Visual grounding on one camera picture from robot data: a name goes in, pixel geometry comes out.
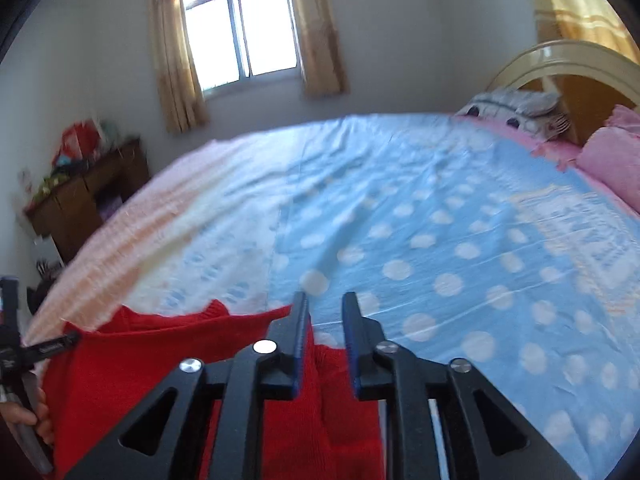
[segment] yellow curtain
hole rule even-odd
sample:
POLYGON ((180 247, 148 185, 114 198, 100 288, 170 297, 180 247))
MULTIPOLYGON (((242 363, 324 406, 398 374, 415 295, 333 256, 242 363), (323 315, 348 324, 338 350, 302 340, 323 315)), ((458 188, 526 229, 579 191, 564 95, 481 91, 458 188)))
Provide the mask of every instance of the yellow curtain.
POLYGON ((640 50, 607 0, 534 0, 539 41, 584 40, 640 62, 640 50))
POLYGON ((187 36, 182 0, 148 0, 149 29, 167 129, 179 134, 209 122, 187 36))
POLYGON ((310 96, 348 91, 329 0, 293 0, 305 91, 310 96))

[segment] blue polka dot bed sheet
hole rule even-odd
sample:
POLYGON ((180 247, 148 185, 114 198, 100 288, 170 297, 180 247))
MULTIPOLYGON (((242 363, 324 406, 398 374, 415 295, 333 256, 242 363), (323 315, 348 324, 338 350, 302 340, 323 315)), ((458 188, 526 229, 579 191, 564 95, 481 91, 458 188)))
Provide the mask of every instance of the blue polka dot bed sheet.
POLYGON ((190 213, 206 220, 126 304, 172 316, 218 298, 250 314, 304 290, 316 341, 342 346, 353 290, 388 338, 470 359, 582 478, 606 477, 640 423, 638 217, 575 170, 450 116, 353 116, 235 142, 190 213))

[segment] window sill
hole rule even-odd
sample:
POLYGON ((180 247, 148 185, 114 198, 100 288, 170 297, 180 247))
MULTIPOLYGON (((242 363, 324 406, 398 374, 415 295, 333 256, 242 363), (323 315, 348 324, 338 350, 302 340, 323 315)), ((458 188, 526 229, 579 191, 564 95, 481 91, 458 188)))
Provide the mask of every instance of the window sill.
POLYGON ((238 81, 233 81, 232 83, 216 86, 215 88, 209 88, 202 94, 204 95, 204 99, 208 101, 215 97, 243 92, 254 88, 255 86, 277 83, 287 79, 299 78, 300 76, 302 76, 300 67, 295 66, 293 68, 285 68, 284 70, 276 70, 276 72, 267 72, 266 74, 255 75, 238 81))

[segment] triangular cutout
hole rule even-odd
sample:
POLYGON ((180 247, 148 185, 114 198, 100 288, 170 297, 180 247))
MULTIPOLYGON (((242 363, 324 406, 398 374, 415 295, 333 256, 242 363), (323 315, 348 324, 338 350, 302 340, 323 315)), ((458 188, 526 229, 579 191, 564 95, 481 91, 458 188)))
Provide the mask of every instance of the triangular cutout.
POLYGON ((155 455, 177 396, 175 388, 165 391, 120 438, 120 443, 147 456, 155 455))
POLYGON ((529 439, 482 390, 474 391, 476 406, 480 411, 484 430, 489 437, 491 451, 502 456, 527 447, 529 439))

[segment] cream headboard frame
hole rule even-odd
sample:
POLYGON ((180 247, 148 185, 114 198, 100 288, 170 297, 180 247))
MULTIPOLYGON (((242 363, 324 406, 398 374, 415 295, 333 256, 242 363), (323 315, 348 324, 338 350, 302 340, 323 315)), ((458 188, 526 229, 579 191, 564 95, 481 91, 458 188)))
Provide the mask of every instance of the cream headboard frame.
POLYGON ((596 43, 557 40, 541 43, 520 54, 489 85, 521 88, 540 79, 547 85, 556 75, 595 79, 640 105, 640 65, 596 43))

